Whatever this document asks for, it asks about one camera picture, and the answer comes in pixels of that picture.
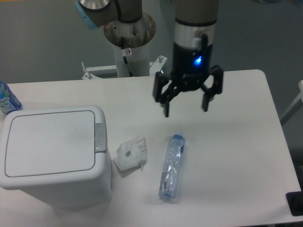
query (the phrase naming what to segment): crushed plastic bottle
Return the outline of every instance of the crushed plastic bottle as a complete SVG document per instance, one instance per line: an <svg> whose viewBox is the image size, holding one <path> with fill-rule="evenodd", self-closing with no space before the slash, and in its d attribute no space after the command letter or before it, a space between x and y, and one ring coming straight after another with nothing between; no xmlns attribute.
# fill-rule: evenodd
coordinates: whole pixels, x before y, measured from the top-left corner
<svg viewBox="0 0 303 227"><path fill-rule="evenodd" d="M169 139L158 194L161 199L174 199L177 195L184 145L181 133Z"/></svg>

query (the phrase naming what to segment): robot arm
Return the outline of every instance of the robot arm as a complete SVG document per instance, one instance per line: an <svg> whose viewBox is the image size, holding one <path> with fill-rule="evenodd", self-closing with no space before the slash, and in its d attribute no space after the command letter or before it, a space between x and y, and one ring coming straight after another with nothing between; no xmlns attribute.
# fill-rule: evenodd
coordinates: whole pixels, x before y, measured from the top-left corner
<svg viewBox="0 0 303 227"><path fill-rule="evenodd" d="M129 32L125 31L131 31L134 26L139 30L137 34L145 40L146 26L139 24L142 0L79 0L76 6L89 27L100 27L118 20L123 23L117 35L121 42L127 40L125 34ZM176 7L172 72L168 75L157 72L153 87L155 101L164 107L166 117L169 116L170 101L180 92L202 89L202 108L207 111L209 102L216 94L222 93L223 86L223 70L219 66L209 68L219 0L176 0ZM142 45L138 35L134 37L130 33L129 36L132 39L126 46L135 48ZM210 75L214 82L207 88L204 82Z"/></svg>
<svg viewBox="0 0 303 227"><path fill-rule="evenodd" d="M177 0L173 66L169 75L158 72L155 76L153 96L169 116L169 103L180 92L202 89L202 108L214 95L222 93L223 71L219 66L209 68L214 40L219 0ZM204 82L212 75L214 83L207 88ZM168 88L162 89L170 81Z"/></svg>
<svg viewBox="0 0 303 227"><path fill-rule="evenodd" d="M114 20L133 23L142 16L142 0L78 0L76 7L89 28Z"/></svg>

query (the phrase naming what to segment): blue led light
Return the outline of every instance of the blue led light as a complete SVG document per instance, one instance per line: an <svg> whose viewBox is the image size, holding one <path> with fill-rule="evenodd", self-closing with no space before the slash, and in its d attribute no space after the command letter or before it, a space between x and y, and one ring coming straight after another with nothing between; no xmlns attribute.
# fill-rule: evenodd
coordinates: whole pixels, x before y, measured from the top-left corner
<svg viewBox="0 0 303 227"><path fill-rule="evenodd" d="M194 64L195 64L196 66L201 65L201 64L202 64L202 56L198 57L198 58L195 60Z"/></svg>

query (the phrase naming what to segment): screw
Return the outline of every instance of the screw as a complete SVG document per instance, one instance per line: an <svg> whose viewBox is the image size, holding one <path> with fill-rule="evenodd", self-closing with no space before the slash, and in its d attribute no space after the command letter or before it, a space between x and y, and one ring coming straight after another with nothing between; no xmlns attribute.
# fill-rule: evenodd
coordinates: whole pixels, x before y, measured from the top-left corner
<svg viewBox="0 0 303 227"><path fill-rule="evenodd" d="M160 56L159 56L159 63L162 63L162 60L163 60L163 59L164 59L163 56L160 55Z"/></svg>
<svg viewBox="0 0 303 227"><path fill-rule="evenodd" d="M204 32L201 31L201 32L199 33L199 38L202 39L202 37L203 37L204 35L205 35Z"/></svg>
<svg viewBox="0 0 303 227"><path fill-rule="evenodd" d="M82 68L83 68L83 71L85 72L86 71L86 67L84 66L84 62L82 62Z"/></svg>
<svg viewBox="0 0 303 227"><path fill-rule="evenodd" d="M85 73L85 77L87 77L88 79L93 79L93 77L91 76L91 74L89 72Z"/></svg>

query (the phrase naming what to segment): metal bracket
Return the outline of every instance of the metal bracket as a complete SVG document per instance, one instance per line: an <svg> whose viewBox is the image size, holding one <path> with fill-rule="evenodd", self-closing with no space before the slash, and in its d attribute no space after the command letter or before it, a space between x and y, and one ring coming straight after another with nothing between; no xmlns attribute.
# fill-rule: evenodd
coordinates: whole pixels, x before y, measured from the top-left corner
<svg viewBox="0 0 303 227"><path fill-rule="evenodd" d="M299 93L290 105L284 110L280 118L281 125L284 125L303 105L303 92Z"/></svg>
<svg viewBox="0 0 303 227"><path fill-rule="evenodd" d="M160 55L155 62L150 62L150 76L154 76L156 72L163 70L167 57ZM82 79L102 79L106 77L97 77L94 75L112 74L117 72L116 65L99 66L99 67L85 67L82 62L84 75Z"/></svg>

